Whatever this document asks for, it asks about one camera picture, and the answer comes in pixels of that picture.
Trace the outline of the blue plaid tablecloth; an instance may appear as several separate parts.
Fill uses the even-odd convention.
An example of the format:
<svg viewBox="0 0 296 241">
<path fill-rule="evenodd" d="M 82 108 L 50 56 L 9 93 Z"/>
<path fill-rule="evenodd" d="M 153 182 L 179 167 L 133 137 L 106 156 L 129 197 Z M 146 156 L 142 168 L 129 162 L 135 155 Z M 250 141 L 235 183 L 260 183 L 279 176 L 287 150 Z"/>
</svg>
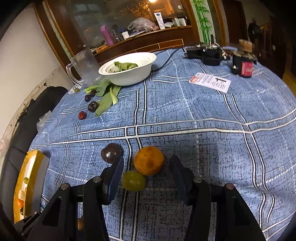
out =
<svg viewBox="0 0 296 241">
<path fill-rule="evenodd" d="M 50 160 L 41 208 L 62 183 L 99 175 L 109 143 L 122 146 L 125 171 L 141 148 L 155 146 L 208 183 L 233 183 L 264 237 L 279 239 L 295 214 L 295 96 L 261 64 L 251 78 L 230 66 L 207 66 L 182 50 L 158 52 L 152 74 L 123 87 L 101 116 L 88 112 L 84 120 L 84 92 L 64 95 L 30 146 Z M 230 80 L 227 93 L 190 83 L 197 73 Z"/>
</svg>

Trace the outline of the wooden cabinet counter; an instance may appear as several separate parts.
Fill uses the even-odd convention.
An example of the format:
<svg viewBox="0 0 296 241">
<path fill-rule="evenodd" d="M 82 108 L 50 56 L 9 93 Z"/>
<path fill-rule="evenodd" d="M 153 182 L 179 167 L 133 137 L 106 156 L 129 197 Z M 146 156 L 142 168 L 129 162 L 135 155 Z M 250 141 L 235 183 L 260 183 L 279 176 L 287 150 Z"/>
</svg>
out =
<svg viewBox="0 0 296 241">
<path fill-rule="evenodd" d="M 198 30 L 192 26 L 173 27 L 149 32 L 106 47 L 94 56 L 100 65 L 129 53 L 155 52 L 193 46 L 200 42 Z"/>
</svg>

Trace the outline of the green vegetable leaves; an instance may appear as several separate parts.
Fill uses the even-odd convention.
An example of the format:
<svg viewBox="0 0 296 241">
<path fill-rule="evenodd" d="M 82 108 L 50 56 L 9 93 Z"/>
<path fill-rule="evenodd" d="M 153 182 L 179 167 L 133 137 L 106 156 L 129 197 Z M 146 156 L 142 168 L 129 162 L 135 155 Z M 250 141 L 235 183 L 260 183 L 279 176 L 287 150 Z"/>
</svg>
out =
<svg viewBox="0 0 296 241">
<path fill-rule="evenodd" d="M 96 116 L 101 116 L 112 105 L 118 103 L 118 94 L 121 86 L 111 83 L 109 79 L 101 80 L 97 84 L 84 89 L 85 94 L 89 94 L 91 98 L 94 96 L 100 97 L 98 109 L 94 112 Z"/>
</svg>

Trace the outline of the black red cylindrical device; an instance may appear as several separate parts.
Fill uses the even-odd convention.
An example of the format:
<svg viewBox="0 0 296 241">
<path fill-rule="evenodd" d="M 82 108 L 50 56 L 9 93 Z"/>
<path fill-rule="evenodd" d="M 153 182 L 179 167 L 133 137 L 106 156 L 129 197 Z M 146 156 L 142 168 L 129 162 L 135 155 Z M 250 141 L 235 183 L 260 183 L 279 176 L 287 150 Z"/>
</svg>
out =
<svg viewBox="0 0 296 241">
<path fill-rule="evenodd" d="M 231 68 L 233 74 L 250 78 L 252 77 L 254 64 L 257 64 L 257 57 L 254 54 L 244 51 L 233 52 Z"/>
</svg>

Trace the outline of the black leather sofa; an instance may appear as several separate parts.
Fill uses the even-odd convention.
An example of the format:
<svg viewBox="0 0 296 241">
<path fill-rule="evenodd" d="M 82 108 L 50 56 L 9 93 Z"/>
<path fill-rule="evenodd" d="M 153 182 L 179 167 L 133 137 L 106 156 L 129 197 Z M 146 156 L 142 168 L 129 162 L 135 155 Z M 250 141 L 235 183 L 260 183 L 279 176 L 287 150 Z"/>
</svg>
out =
<svg viewBox="0 0 296 241">
<path fill-rule="evenodd" d="M 68 92 L 65 87 L 48 87 L 35 100 L 32 100 L 12 136 L 1 169 L 1 203 L 10 221 L 13 216 L 13 196 L 16 181 L 29 150 L 37 135 L 37 122 L 48 111 L 53 111 L 61 98 Z"/>
</svg>

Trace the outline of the dark purple plum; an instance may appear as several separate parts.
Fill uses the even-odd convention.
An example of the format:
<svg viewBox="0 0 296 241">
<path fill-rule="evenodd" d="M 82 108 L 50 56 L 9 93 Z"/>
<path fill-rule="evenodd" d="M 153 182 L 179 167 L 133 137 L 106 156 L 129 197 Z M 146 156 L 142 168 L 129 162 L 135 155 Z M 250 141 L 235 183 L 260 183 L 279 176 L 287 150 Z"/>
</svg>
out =
<svg viewBox="0 0 296 241">
<path fill-rule="evenodd" d="M 117 143 L 110 143 L 101 150 L 101 157 L 105 162 L 112 164 L 118 156 L 122 155 L 122 152 L 123 150 L 121 145 Z"/>
</svg>

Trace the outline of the mandarin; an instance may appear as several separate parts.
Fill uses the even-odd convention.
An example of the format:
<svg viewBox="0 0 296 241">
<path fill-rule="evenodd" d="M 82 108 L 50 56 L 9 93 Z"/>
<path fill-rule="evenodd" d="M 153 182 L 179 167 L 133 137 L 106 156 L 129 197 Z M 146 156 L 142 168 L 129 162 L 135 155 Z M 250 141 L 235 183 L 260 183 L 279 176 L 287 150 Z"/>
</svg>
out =
<svg viewBox="0 0 296 241">
<path fill-rule="evenodd" d="M 133 163 L 139 173 L 152 176 L 160 172 L 165 164 L 165 157 L 157 147 L 147 146 L 136 153 Z"/>
</svg>

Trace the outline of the black charger device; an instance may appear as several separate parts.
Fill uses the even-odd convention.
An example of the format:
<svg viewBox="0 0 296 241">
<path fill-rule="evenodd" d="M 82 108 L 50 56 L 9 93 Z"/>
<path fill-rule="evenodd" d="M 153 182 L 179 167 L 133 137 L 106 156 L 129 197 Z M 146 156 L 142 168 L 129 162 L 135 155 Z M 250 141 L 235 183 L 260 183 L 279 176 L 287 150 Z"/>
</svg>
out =
<svg viewBox="0 0 296 241">
<path fill-rule="evenodd" d="M 209 44 L 201 43 L 196 46 L 185 46 L 184 54 L 188 59 L 200 59 L 203 64 L 218 66 L 222 61 L 230 60 L 230 57 L 223 48 L 214 41 L 214 36 L 210 35 Z"/>
</svg>

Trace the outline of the dark grape leaves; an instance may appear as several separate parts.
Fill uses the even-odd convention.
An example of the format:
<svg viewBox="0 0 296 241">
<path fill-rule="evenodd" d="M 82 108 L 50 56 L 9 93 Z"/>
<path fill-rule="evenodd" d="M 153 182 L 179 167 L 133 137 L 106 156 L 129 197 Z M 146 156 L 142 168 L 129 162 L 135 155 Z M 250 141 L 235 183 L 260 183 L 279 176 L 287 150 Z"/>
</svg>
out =
<svg viewBox="0 0 296 241">
<path fill-rule="evenodd" d="M 89 94 L 86 94 L 85 97 L 84 97 L 84 100 L 86 102 L 89 102 L 91 100 L 91 96 Z"/>
<path fill-rule="evenodd" d="M 99 107 L 99 103 L 96 102 L 96 101 L 92 101 L 90 102 L 90 104 L 88 104 L 88 110 L 91 112 L 91 113 L 94 113 Z"/>
</svg>

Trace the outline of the yellow rimmed foam tray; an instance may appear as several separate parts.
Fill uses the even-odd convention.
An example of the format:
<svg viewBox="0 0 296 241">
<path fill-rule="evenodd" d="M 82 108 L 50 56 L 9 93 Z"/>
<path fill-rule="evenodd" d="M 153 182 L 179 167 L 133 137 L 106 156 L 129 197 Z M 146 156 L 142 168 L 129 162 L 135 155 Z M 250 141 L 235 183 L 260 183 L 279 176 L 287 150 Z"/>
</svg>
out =
<svg viewBox="0 0 296 241">
<path fill-rule="evenodd" d="M 14 223 L 40 210 L 41 195 L 49 158 L 39 150 L 28 151 L 16 181 L 13 196 Z"/>
</svg>

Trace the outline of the white box on counter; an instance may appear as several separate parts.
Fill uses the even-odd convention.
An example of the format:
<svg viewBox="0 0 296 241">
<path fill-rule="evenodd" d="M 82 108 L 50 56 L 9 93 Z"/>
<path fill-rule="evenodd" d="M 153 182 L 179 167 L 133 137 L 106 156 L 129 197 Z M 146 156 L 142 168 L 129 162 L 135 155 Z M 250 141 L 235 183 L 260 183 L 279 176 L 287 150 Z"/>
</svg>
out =
<svg viewBox="0 0 296 241">
<path fill-rule="evenodd" d="M 161 30 L 164 30 L 166 27 L 165 27 L 165 24 L 164 24 L 164 21 L 163 21 L 163 18 L 162 18 L 161 13 L 160 12 L 156 12 L 156 13 L 154 13 L 154 16 L 155 16 L 155 18 L 156 18 L 156 20 L 158 22 L 159 28 Z"/>
</svg>

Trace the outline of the white bowl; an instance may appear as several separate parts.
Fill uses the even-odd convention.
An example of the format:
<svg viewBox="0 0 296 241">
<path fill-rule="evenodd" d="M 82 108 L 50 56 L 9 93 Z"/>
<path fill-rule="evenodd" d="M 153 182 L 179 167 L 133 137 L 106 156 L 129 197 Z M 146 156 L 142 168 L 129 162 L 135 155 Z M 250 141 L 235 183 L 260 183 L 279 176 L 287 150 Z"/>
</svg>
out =
<svg viewBox="0 0 296 241">
<path fill-rule="evenodd" d="M 117 86 L 134 85 L 149 76 L 156 59 L 157 56 L 149 52 L 126 54 L 102 65 L 98 73 Z"/>
</svg>

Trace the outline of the white instruction leaflet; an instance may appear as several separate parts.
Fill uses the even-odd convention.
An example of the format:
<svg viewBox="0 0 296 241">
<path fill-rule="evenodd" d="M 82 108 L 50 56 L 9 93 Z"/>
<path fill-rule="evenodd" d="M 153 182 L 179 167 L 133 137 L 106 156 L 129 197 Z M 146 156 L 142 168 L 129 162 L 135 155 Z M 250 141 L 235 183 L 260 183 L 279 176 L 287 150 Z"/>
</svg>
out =
<svg viewBox="0 0 296 241">
<path fill-rule="evenodd" d="M 189 82 L 223 93 L 227 93 L 231 84 L 231 81 L 228 79 L 204 73 L 197 73 L 189 80 Z"/>
</svg>

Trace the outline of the small red fruit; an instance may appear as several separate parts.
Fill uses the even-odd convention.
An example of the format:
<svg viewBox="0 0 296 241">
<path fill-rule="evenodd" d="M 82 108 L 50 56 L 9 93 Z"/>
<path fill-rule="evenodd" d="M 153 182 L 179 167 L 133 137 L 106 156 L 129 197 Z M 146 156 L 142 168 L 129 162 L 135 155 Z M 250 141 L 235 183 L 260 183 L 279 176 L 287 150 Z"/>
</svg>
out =
<svg viewBox="0 0 296 241">
<path fill-rule="evenodd" d="M 84 111 L 79 112 L 78 114 L 78 119 L 79 120 L 84 120 L 86 119 L 86 113 Z"/>
</svg>

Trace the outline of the clear plastic bag on counter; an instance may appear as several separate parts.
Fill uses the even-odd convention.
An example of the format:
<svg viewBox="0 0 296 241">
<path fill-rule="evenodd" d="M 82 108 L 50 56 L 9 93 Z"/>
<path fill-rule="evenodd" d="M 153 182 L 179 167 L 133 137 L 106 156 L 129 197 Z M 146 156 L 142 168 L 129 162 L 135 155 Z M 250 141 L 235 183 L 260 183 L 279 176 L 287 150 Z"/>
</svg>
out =
<svg viewBox="0 0 296 241">
<path fill-rule="evenodd" d="M 135 29 L 137 31 L 145 31 L 148 33 L 159 30 L 159 27 L 146 18 L 137 18 L 128 25 L 127 29 Z"/>
</svg>

